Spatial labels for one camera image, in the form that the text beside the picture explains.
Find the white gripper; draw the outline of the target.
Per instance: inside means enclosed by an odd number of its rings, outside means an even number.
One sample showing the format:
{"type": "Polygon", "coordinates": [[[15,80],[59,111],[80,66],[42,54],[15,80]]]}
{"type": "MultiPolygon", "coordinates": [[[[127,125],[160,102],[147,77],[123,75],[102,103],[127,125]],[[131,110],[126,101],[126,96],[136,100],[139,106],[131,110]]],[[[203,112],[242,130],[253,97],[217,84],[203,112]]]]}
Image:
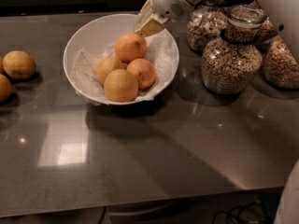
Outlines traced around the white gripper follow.
{"type": "Polygon", "coordinates": [[[193,11],[192,0],[147,0],[135,18],[133,30],[148,37],[164,29],[164,18],[153,16],[152,10],[170,20],[179,21],[193,11]]]}

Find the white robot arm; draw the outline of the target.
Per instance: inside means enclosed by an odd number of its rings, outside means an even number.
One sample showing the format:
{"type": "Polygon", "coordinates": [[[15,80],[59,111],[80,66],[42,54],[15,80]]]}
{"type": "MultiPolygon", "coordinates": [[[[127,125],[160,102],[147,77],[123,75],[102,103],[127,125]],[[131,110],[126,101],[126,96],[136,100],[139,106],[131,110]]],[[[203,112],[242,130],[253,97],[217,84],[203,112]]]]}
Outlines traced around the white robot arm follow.
{"type": "MultiPolygon", "coordinates": [[[[133,29],[142,36],[161,32],[167,21],[189,15],[203,0],[147,0],[133,29]]],[[[256,0],[263,14],[273,22],[278,34],[299,59],[299,0],[256,0]]],[[[279,201],[274,224],[299,224],[299,161],[293,166],[279,201]]]]}

